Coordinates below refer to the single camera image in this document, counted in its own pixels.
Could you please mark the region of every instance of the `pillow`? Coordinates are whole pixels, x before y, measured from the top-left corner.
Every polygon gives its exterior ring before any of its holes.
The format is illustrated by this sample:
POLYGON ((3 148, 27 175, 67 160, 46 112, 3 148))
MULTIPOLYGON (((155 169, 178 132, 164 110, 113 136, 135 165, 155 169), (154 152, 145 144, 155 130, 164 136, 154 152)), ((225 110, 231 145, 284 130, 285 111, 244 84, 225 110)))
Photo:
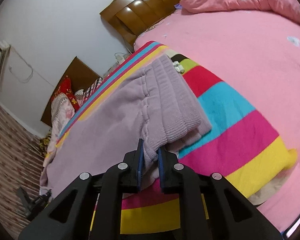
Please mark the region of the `pillow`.
POLYGON ((82 106, 83 92, 84 92, 83 89, 80 89, 80 90, 78 90, 77 92, 74 93, 75 100, 77 100, 79 106, 82 106))
POLYGON ((102 83, 102 78, 99 77, 99 78, 97 78, 97 80, 91 85, 91 87, 89 87, 89 88, 87 89, 87 91, 85 91, 85 92, 83 93, 83 100, 82 100, 82 104, 81 104, 81 105, 83 105, 83 104, 89 99, 89 97, 93 94, 93 92, 96 91, 96 89, 101 85, 101 83, 102 83))
POLYGON ((60 93, 53 100, 51 104, 51 115, 53 116, 51 138, 47 147, 47 154, 42 164, 43 167, 46 167, 53 160, 54 155, 57 151, 56 144, 59 138, 59 134, 69 122, 69 120, 74 116, 73 105, 71 104, 70 99, 64 93, 60 93))
POLYGON ((60 94, 64 93, 69 98, 73 108, 75 111, 78 111, 80 108, 78 105, 77 100, 75 100, 75 96, 71 90, 71 79, 66 76, 64 80, 61 82, 60 86, 58 87, 58 90, 54 92, 54 94, 51 97, 51 102, 60 94))

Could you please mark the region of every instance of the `rainbow striped blanket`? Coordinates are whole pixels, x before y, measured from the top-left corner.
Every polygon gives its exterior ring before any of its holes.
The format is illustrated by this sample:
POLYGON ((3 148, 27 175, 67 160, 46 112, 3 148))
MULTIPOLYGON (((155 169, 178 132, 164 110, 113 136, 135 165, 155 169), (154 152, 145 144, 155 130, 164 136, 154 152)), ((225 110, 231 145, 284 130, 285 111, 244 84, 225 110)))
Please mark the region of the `rainbow striped blanket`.
MULTIPOLYGON (((57 147, 77 120, 88 118, 125 78, 162 53, 184 67, 183 78, 212 124, 211 132, 179 152, 180 163, 203 175, 221 173, 246 197, 294 164, 295 154, 286 149, 278 132, 246 99, 204 67, 154 41, 146 43, 104 80, 61 132, 57 147)), ((178 195, 162 194, 158 180, 123 200, 122 234, 179 227, 178 195)))

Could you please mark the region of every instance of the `white wall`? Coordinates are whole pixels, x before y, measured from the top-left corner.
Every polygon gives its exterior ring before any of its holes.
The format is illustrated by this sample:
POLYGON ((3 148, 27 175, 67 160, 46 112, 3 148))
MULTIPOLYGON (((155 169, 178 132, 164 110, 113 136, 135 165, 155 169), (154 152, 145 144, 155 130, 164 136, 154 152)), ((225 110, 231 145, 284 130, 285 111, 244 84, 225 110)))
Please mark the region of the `white wall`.
POLYGON ((0 104, 22 125, 38 135, 49 129, 40 122, 47 101, 62 74, 78 56, 102 75, 115 62, 114 53, 126 52, 118 34, 101 21, 99 13, 112 0, 4 0, 0 6, 0 40, 6 40, 37 73, 21 84, 31 70, 10 54, 0 87, 0 104))

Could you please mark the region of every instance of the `blue stripe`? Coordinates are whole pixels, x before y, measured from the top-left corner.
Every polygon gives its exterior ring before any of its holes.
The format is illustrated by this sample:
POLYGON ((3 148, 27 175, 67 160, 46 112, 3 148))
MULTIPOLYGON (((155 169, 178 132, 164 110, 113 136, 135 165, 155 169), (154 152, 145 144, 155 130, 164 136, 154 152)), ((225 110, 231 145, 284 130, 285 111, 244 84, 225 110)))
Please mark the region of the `blue stripe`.
POLYGON ((158 42, 152 42, 147 47, 145 47, 142 51, 135 54, 125 65, 123 65, 113 76, 111 76, 106 82, 102 83, 98 90, 91 96, 80 108, 79 110, 74 114, 74 116, 71 118, 71 120, 66 124, 66 126, 63 128, 62 132, 59 135, 59 138, 61 138, 66 130, 71 126, 71 124, 74 122, 74 120, 86 109, 85 107, 93 101, 94 98, 96 98, 101 91, 110 84, 115 78, 117 78, 123 71, 125 71, 127 68, 129 68, 133 63, 135 63, 139 58, 141 58, 143 55, 145 55, 148 51, 150 51, 154 46, 158 45, 160 43, 158 42))
POLYGON ((225 82, 213 85, 199 96, 198 100, 212 124, 212 130, 196 143, 183 148, 179 152, 179 158, 219 137, 228 128, 255 110, 243 96, 225 82))

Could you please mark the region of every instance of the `white cord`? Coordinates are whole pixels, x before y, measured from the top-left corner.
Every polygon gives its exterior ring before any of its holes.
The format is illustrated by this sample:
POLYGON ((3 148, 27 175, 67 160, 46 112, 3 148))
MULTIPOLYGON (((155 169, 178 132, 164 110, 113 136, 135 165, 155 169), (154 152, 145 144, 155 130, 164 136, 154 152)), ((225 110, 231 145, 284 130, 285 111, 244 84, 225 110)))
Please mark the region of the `white cord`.
POLYGON ((125 53, 117 52, 117 53, 114 54, 114 56, 116 56, 117 54, 126 55, 125 53))
POLYGON ((127 47, 126 40, 125 40, 123 37, 122 37, 122 39, 123 39, 124 45, 126 46, 126 49, 130 52, 130 54, 133 54, 133 53, 130 51, 130 49, 127 47))
POLYGON ((30 79, 33 77, 33 72, 36 72, 45 82, 47 82, 49 85, 51 85, 52 87, 54 87, 48 80, 46 80, 42 75, 40 75, 35 69, 33 69, 33 67, 28 64, 28 62, 26 62, 26 60, 16 51, 16 49, 11 46, 10 47, 10 50, 13 50, 14 53, 16 53, 25 63, 26 65, 31 69, 31 74, 24 80, 20 80, 17 75, 12 71, 12 67, 11 65, 9 65, 9 71, 10 73, 20 82, 20 83, 23 83, 23 84, 26 84, 30 81, 30 79))

